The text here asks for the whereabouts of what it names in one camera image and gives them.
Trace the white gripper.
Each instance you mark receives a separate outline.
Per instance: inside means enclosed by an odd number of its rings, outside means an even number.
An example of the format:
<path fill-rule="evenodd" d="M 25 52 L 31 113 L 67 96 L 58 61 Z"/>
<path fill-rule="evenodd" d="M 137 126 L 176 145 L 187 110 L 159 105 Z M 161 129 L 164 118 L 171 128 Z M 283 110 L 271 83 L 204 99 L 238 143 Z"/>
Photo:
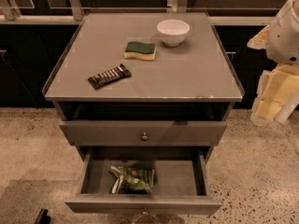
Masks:
<path fill-rule="evenodd" d="M 299 14 L 298 4 L 288 3 L 247 43 L 250 49 L 266 49 L 277 67 L 263 71 L 251 120 L 257 126 L 270 121 L 285 122 L 299 105 Z"/>

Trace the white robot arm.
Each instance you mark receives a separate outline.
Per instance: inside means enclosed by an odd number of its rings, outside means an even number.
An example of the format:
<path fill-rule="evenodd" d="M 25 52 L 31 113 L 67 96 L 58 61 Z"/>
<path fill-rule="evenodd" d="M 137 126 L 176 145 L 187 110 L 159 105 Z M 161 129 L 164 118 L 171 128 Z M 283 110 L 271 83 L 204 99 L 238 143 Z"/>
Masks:
<path fill-rule="evenodd" d="M 260 76 L 251 120 L 257 126 L 284 122 L 299 103 L 299 0 L 288 0 L 247 46 L 264 49 L 277 63 Z"/>

